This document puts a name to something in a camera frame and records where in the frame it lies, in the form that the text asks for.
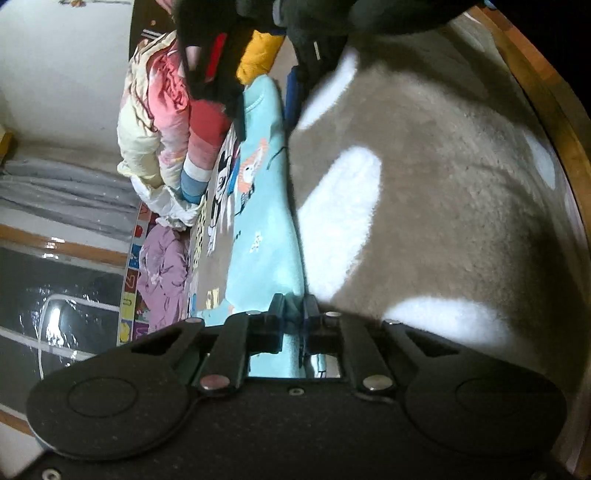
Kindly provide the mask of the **teal patterned children's garment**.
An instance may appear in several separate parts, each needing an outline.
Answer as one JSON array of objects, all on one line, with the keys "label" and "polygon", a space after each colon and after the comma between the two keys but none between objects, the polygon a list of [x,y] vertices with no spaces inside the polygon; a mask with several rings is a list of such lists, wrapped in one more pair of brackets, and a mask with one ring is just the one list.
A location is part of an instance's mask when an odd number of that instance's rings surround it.
[{"label": "teal patterned children's garment", "polygon": [[193,227],[187,311],[207,326],[235,313],[264,312],[276,294],[286,300],[283,347],[256,354],[256,377],[338,378],[335,357],[304,355],[297,334],[307,292],[300,239],[287,189],[287,141],[276,81],[263,75],[246,87],[245,137],[228,132]]}]

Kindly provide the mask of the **yellow knit garment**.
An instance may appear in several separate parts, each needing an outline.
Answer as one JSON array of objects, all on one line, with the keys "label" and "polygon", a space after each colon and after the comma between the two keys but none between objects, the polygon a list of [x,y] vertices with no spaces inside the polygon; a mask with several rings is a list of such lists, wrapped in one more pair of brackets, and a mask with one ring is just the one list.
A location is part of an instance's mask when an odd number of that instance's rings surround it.
[{"label": "yellow knit garment", "polygon": [[236,77],[242,86],[247,86],[259,76],[270,73],[284,39],[286,37],[283,35],[253,31],[236,69]]}]

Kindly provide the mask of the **red knit garment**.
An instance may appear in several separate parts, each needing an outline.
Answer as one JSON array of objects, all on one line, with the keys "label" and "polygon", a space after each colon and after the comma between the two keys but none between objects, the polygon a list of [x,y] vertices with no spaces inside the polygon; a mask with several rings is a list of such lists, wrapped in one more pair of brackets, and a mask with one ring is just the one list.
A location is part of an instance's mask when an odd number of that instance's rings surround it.
[{"label": "red knit garment", "polygon": [[209,51],[208,63],[205,68],[206,82],[211,82],[215,78],[219,62],[221,62],[226,38],[228,38],[228,34],[219,33],[213,40],[211,51]]}]

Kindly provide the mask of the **purple floral quilt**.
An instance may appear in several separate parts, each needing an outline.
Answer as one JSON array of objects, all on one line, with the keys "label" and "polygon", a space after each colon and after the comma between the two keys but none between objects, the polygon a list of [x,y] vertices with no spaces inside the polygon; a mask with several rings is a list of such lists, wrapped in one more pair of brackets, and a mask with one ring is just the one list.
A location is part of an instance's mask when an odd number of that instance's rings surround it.
[{"label": "purple floral quilt", "polygon": [[176,323],[187,279],[187,243],[178,231],[155,224],[139,252],[137,290],[147,306],[150,333]]}]

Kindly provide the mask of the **striped red pink rolled quilt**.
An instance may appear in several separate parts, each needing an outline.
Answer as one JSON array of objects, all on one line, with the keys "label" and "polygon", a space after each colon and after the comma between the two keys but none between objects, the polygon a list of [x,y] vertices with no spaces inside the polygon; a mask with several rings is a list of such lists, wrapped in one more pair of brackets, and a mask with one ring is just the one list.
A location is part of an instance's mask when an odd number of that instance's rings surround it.
[{"label": "striped red pink rolled quilt", "polygon": [[180,193],[185,201],[200,202],[230,125],[221,104],[190,101],[188,147],[180,176]]}]

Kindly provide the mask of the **white crumpled cloth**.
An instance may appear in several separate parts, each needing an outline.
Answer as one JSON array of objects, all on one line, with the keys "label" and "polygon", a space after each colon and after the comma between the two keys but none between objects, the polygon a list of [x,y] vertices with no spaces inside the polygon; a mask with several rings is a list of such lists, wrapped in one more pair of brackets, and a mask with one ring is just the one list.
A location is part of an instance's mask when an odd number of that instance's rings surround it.
[{"label": "white crumpled cloth", "polygon": [[156,222],[164,227],[184,231],[195,223],[202,208],[181,199],[170,187],[154,188],[136,175],[130,177],[131,185],[140,200],[150,211],[158,215]]}]

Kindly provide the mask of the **brown Mickey Mouse blanket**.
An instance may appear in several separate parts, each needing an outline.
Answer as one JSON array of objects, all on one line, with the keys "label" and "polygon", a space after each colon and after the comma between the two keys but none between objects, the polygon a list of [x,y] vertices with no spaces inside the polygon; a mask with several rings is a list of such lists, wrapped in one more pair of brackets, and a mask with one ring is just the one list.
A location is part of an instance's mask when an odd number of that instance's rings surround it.
[{"label": "brown Mickey Mouse blanket", "polygon": [[589,250],[560,162],[482,25],[462,15],[352,36],[284,134],[306,294],[577,388]]}]

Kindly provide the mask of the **grey sheer curtain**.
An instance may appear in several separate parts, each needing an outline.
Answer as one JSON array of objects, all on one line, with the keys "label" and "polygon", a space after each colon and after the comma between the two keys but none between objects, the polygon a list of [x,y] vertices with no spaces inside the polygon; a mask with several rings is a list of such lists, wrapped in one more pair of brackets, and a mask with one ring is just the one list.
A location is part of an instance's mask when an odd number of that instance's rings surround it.
[{"label": "grey sheer curtain", "polygon": [[1,168],[1,205],[127,241],[139,198],[121,176],[53,160],[17,158]]}]

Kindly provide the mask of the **wooden framed window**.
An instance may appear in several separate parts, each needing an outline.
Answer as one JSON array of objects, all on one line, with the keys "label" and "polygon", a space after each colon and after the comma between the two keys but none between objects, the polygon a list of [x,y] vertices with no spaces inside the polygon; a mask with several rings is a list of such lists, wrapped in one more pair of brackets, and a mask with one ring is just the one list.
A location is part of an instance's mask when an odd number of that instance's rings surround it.
[{"label": "wooden framed window", "polygon": [[121,252],[2,226],[2,425],[29,434],[32,387],[115,345],[124,263]]}]

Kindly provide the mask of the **cream ruffled quilt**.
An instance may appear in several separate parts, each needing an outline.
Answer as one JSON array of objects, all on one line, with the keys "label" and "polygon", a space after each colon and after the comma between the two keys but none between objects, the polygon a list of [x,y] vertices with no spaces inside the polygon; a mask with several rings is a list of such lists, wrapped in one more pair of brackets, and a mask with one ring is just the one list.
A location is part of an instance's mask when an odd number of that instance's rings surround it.
[{"label": "cream ruffled quilt", "polygon": [[179,189],[189,113],[176,33],[141,41],[128,63],[117,120],[118,173]]}]

